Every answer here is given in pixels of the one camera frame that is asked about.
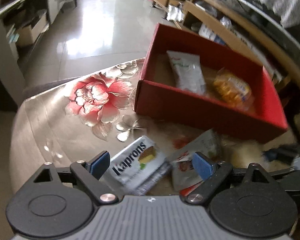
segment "food wrapper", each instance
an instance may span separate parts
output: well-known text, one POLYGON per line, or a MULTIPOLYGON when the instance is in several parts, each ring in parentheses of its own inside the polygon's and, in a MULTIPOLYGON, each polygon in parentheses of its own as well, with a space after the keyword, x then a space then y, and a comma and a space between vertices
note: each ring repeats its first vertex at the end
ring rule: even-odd
POLYGON ((249 84, 226 69, 218 71, 213 85, 229 105, 243 110, 252 106, 254 99, 249 84))
POLYGON ((193 186, 202 178, 192 166, 192 156, 195 152, 201 152, 208 158, 213 158, 221 153, 221 143, 212 129, 202 133, 199 137, 188 143, 173 154, 172 184, 175 190, 183 190, 193 186))
POLYGON ((218 35, 216 35, 205 24, 201 24, 198 34, 199 34, 199 36, 204 37, 210 41, 214 41, 215 43, 218 43, 220 45, 226 44, 218 35))
POLYGON ((202 75, 200 56, 171 50, 168 50, 167 54, 175 74, 177 88, 204 95, 206 83, 202 75))
POLYGON ((168 12, 167 12, 167 21, 177 21, 182 22, 185 15, 182 13, 182 4, 179 3, 179 5, 173 6, 171 4, 168 5, 168 12))
POLYGON ((170 168, 155 143, 142 136, 111 158, 103 179, 118 194, 143 195, 170 168))

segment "pink flower pattern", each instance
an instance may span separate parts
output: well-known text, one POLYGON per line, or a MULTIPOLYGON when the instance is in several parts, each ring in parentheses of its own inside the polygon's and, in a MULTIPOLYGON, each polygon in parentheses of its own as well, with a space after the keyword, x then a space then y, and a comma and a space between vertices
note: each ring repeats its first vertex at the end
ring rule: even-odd
POLYGON ((126 109, 130 103, 131 82, 98 73, 71 86, 66 113, 78 115, 97 137, 106 140, 112 123, 120 116, 119 109, 126 109))

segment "table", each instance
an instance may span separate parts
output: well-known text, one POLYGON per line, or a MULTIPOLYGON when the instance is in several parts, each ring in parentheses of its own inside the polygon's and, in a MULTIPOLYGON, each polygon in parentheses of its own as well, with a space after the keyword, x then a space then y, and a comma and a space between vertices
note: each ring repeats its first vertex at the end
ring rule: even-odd
MULTIPOLYGON (((144 58, 115 65, 23 102, 15 117, 10 149, 13 192, 44 162, 69 166, 77 160, 88 161, 103 150, 113 157, 142 135, 151 138, 169 157, 202 133, 184 125, 136 115, 133 106, 143 61, 144 58)), ((287 166, 276 161, 265 162, 261 151, 295 142, 291 131, 265 145, 220 137, 224 148, 220 159, 236 167, 259 162, 268 171, 287 166)), ((176 192, 166 177, 149 194, 176 192)))

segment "red cardboard box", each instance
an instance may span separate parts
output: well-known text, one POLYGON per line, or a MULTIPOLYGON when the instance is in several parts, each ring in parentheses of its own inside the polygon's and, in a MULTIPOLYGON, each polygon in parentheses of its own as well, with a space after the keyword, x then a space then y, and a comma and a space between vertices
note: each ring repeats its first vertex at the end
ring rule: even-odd
POLYGON ((172 121, 219 134, 266 143, 284 133, 287 121, 278 94, 265 68, 225 46, 198 35, 158 24, 138 82, 135 111, 154 119, 172 121), (200 55, 204 67, 225 67, 247 82, 254 111, 229 106, 175 86, 167 50, 200 55))

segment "tiled floor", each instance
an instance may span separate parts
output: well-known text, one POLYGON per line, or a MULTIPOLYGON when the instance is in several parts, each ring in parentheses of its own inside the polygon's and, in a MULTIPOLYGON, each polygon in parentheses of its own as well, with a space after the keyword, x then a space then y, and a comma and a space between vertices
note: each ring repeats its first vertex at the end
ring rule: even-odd
POLYGON ((25 71, 33 87, 144 57, 157 23, 173 25, 149 0, 78 0, 64 5, 25 71))

